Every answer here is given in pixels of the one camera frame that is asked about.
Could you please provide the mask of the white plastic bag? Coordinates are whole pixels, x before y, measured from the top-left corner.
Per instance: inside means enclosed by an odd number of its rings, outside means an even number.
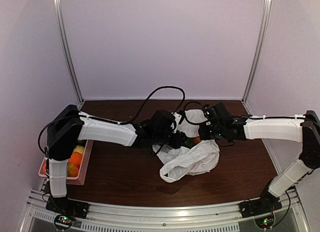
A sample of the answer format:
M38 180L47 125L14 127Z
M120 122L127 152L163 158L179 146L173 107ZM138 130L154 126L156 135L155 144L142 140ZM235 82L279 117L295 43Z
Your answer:
M200 109L191 109L185 112L187 119L194 123L205 120L204 113ZM194 139L199 136L199 126L191 125L186 121L178 125L177 129L184 132L187 138ZM158 152L160 145L153 145L153 152ZM209 173L219 162L220 149L215 140L202 140L191 148L181 146L174 149L169 145L163 147L157 153L157 157L163 163L159 170L160 177L167 183L174 183L185 175L200 175Z

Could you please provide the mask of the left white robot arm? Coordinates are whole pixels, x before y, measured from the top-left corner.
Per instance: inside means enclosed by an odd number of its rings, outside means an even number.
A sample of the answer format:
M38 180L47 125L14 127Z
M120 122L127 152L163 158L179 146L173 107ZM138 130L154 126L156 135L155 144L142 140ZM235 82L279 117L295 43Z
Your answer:
M187 138L178 130L181 120L178 113L158 110L141 123L118 122L89 115L78 111L75 105L68 105L47 127L46 156L53 207L61 214L72 210L71 201L65 198L66 180L68 161L77 141L102 141L138 149L169 145L178 149Z

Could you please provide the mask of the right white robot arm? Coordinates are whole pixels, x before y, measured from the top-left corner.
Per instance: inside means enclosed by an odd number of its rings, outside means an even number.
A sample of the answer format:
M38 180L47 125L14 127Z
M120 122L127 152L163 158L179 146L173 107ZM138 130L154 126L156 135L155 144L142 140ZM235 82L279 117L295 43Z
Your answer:
M301 146L301 152L272 179L256 202L268 212L276 198L320 167L320 118L313 110L293 116L231 115L223 103L203 107L205 121L199 126L201 140L281 141Z

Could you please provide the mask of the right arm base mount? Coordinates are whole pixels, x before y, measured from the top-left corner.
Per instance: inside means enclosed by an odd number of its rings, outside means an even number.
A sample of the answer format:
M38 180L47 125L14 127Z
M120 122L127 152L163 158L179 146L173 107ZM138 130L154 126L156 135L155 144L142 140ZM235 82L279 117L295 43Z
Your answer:
M253 217L255 225L263 230L271 229L276 224L275 211L282 208L280 201L268 199L244 200L239 203L242 218Z

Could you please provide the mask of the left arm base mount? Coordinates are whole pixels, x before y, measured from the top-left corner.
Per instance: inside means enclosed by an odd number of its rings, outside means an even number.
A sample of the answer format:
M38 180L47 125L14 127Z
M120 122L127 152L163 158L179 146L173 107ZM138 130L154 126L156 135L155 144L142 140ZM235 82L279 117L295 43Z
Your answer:
M59 231L70 229L77 218L87 218L90 207L88 203L70 200L68 197L54 198L50 193L44 193L41 197L46 202L45 209L57 213L53 225Z

